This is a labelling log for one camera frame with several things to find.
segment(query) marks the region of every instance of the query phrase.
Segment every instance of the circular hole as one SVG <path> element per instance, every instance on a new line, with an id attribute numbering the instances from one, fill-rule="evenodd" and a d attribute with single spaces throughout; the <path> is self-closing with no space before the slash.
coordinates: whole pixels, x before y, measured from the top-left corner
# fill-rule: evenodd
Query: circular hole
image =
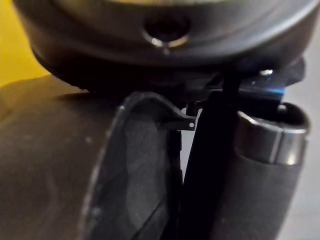
<path id="1" fill-rule="evenodd" d="M 169 44 L 187 36 L 190 30 L 189 21 L 179 15 L 161 15 L 149 18 L 144 25 L 145 32 L 152 44 Z"/>

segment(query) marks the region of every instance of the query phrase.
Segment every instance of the yellow background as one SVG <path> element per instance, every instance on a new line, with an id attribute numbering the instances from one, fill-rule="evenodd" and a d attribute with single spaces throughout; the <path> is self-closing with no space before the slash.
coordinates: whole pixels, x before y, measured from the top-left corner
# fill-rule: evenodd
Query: yellow background
<path id="1" fill-rule="evenodd" d="M 30 50 L 12 1 L 0 0 L 0 87 L 47 74 Z"/>

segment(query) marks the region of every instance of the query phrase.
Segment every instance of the yellow wall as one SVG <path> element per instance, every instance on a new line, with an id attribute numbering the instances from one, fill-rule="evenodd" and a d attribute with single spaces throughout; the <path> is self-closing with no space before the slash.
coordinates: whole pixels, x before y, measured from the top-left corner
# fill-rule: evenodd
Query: yellow wall
<path id="1" fill-rule="evenodd" d="M 0 87 L 47 74 L 29 48 L 12 1 L 0 0 Z"/>

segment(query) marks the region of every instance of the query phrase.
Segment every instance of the cylindrical handle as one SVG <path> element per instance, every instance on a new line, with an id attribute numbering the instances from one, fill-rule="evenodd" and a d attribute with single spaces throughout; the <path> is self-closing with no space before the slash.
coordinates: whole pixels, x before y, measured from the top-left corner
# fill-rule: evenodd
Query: cylindrical handle
<path id="1" fill-rule="evenodd" d="M 211 240 L 274 240 L 302 168 L 309 121 L 285 103 L 260 119 L 238 112 L 233 155 Z"/>

